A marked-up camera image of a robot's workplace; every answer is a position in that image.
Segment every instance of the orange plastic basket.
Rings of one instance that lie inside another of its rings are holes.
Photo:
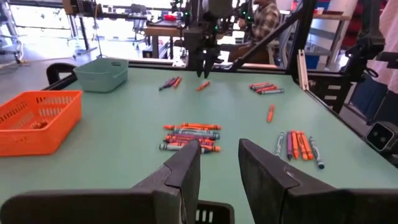
[[[81,118],[81,91],[27,91],[0,106],[0,157],[54,153]]]

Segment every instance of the workbench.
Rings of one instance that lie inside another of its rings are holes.
[[[182,77],[176,90],[158,90],[176,76]],[[128,81],[113,92],[84,92],[83,117],[55,154],[0,158],[0,204],[30,190],[128,189],[173,154],[159,150],[169,132],[163,125],[183,122],[222,126],[221,152],[201,156],[199,199],[231,204],[235,223],[253,223],[239,174],[240,138],[272,152],[281,131],[301,130],[315,138],[326,167],[303,160],[290,165],[336,188],[398,188],[398,170],[290,75],[212,72],[208,80],[197,92],[205,80],[195,72],[129,68]],[[248,86],[260,82],[285,93],[257,95]],[[81,89],[71,77],[49,88],[60,86]],[[272,104],[274,119],[267,123]]]

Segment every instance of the plaid shirt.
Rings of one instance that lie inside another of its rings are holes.
[[[265,6],[259,6],[254,12],[252,32],[254,41],[260,41],[279,25],[279,9],[275,1],[270,0]]]

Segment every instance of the blue crayon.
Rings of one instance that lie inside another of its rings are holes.
[[[173,131],[174,134],[193,134],[196,136],[204,136],[204,137],[209,137],[209,138],[214,138],[214,139],[220,139],[220,134],[219,133],[208,133],[207,131],[205,132],[197,132],[196,130],[193,129],[181,129],[178,131]]]
[[[275,149],[275,153],[274,153],[275,156],[279,156],[280,157],[280,151],[282,150],[282,144],[284,142],[284,136],[285,136],[285,133],[283,133],[283,132],[279,133],[279,135],[278,135],[278,141],[277,141],[276,149]]]
[[[325,164],[321,160],[321,155],[319,154],[319,150],[317,146],[315,145],[315,140],[312,136],[310,136],[310,145],[313,151],[313,155],[315,156],[315,161],[317,162],[317,166],[319,169],[325,168]]]
[[[275,94],[275,93],[284,93],[284,89],[276,89],[276,90],[267,90],[267,91],[260,91],[257,92],[260,95],[268,95],[268,94]]]
[[[174,83],[177,81],[177,78],[171,78],[167,80],[163,86],[159,87],[159,91],[162,91],[164,88],[169,88],[174,85]]]
[[[176,145],[170,145],[170,144],[166,144],[166,143],[162,143],[159,145],[160,150],[168,150],[168,151],[178,151],[178,150],[182,149],[182,147],[184,147],[184,146],[176,146]],[[206,149],[206,148],[201,149],[202,154],[208,154],[208,153],[212,153],[212,152],[214,152],[214,151]]]

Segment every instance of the gray-green plastic bin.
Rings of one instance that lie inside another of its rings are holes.
[[[107,93],[127,80],[128,67],[127,60],[97,58],[73,71],[84,91]]]

